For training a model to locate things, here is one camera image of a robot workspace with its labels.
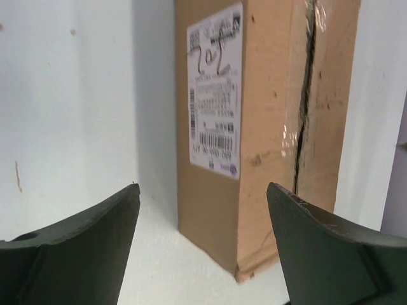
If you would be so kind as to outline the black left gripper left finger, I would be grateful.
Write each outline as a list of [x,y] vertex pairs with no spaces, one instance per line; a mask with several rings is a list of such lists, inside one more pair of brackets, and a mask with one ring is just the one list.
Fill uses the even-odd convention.
[[140,194],[130,184],[82,212],[1,241],[1,304],[117,304]]

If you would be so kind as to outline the brown cardboard express box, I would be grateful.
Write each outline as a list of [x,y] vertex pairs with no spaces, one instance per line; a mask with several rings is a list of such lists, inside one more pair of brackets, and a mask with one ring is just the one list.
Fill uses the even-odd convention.
[[[189,26],[244,6],[238,179],[191,164]],[[266,190],[335,207],[360,1],[176,1],[179,232],[242,283],[279,259]]]

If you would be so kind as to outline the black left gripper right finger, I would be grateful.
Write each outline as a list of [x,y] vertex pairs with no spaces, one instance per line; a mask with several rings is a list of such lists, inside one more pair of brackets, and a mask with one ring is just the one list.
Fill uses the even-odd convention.
[[406,304],[406,238],[327,212],[273,182],[266,197],[289,304]]

